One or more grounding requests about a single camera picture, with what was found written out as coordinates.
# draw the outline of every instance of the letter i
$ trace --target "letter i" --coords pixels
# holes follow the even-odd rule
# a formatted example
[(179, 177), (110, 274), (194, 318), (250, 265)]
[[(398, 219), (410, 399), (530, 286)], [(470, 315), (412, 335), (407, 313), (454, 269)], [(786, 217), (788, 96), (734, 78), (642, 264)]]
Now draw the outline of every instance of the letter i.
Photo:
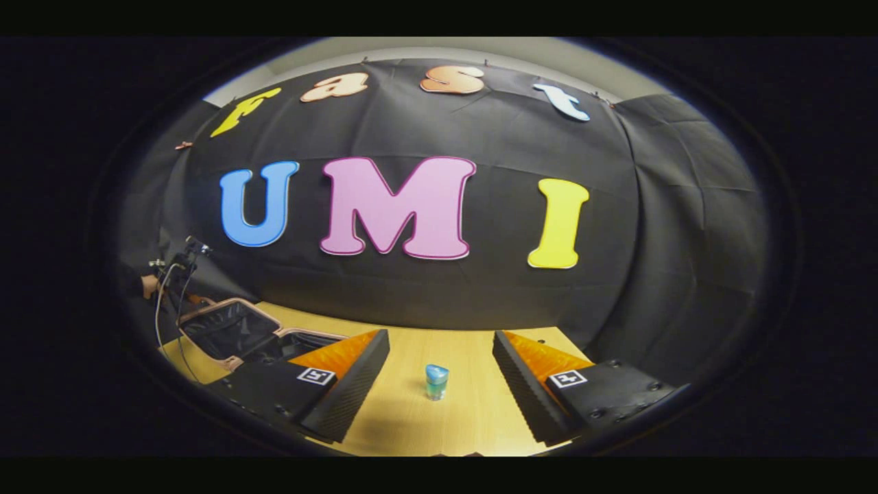
[(579, 211), (588, 191), (579, 184), (544, 178), (539, 183), (546, 196), (546, 221), (540, 245), (528, 255), (528, 264), (538, 268), (570, 269), (579, 262), (573, 249), (579, 229)]

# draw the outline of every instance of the wire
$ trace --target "wire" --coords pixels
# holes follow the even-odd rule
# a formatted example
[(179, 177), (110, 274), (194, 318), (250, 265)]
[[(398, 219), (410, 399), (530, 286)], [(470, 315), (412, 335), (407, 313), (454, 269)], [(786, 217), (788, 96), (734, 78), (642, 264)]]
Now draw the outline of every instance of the wire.
[(162, 345), (162, 335), (159, 334), (159, 308), (162, 306), (162, 295), (164, 295), (165, 285), (170, 280), (170, 274), (174, 271), (174, 268), (179, 266), (179, 264), (173, 264), (170, 268), (168, 268), (168, 272), (165, 273), (165, 279), (162, 281), (162, 285), (159, 287), (159, 300), (155, 303), (155, 339), (159, 343), (159, 348), (162, 350), (162, 353), (165, 354), (165, 359), (170, 361), (170, 357), (168, 356), (168, 351), (164, 349), (164, 345)]
[[(180, 292), (180, 303), (177, 305), (176, 310), (176, 327), (178, 329), (180, 328), (180, 317), (183, 315), (183, 298), (186, 296), (186, 288), (189, 286), (189, 282), (192, 280), (192, 275), (195, 274), (195, 261), (197, 259), (198, 254), (196, 254), (195, 258), (192, 260), (193, 267), (191, 271), (189, 271), (189, 277), (186, 278), (186, 282), (183, 284), (183, 291)], [(186, 352), (183, 351), (183, 336), (180, 337), (180, 343), (177, 346), (180, 347), (180, 357), (183, 358), (183, 363), (186, 364), (186, 368), (189, 369), (189, 374), (192, 374), (192, 378), (195, 379), (198, 384), (204, 384), (192, 371), (192, 367), (189, 367), (189, 361), (186, 359)]]

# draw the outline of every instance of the blue letter u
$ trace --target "blue letter u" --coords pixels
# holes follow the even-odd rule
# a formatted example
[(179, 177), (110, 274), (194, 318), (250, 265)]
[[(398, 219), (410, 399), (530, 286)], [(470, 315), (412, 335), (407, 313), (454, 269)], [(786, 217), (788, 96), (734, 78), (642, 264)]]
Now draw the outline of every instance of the blue letter u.
[(263, 168), (265, 178), (265, 221), (251, 225), (244, 218), (244, 186), (253, 177), (250, 170), (228, 172), (219, 181), (222, 187), (222, 227), (232, 242), (245, 247), (264, 247), (274, 243), (286, 229), (289, 187), (292, 175), (299, 171), (294, 161), (280, 161)]

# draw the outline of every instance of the blue cup lid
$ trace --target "blue cup lid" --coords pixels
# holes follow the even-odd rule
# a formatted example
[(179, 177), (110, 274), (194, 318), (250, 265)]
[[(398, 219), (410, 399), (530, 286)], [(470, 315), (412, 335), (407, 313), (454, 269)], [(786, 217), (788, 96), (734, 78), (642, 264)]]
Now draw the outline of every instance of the blue cup lid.
[(448, 380), (448, 369), (434, 365), (427, 366), (427, 382), (430, 384), (444, 384)]

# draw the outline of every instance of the wooden table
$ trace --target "wooden table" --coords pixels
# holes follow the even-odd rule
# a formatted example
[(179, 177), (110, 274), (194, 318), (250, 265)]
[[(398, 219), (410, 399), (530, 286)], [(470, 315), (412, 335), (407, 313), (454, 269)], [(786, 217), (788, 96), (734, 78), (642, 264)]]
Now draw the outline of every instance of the wooden table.
[[(356, 414), (343, 443), (331, 447), (359, 456), (524, 456), (552, 448), (534, 441), (492, 355), (493, 331), (423, 330), (355, 323), (317, 316), (262, 302), (258, 307), (283, 323), (355, 336), (386, 328), (390, 354)], [(588, 358), (555, 327), (516, 330), (515, 334), (581, 359)], [(198, 381), (220, 379), (226, 371), (206, 358), (188, 339), (186, 360)], [(182, 373), (192, 376), (180, 357), (180, 340), (164, 347)], [(429, 401), (424, 367), (449, 369), (445, 398)]]

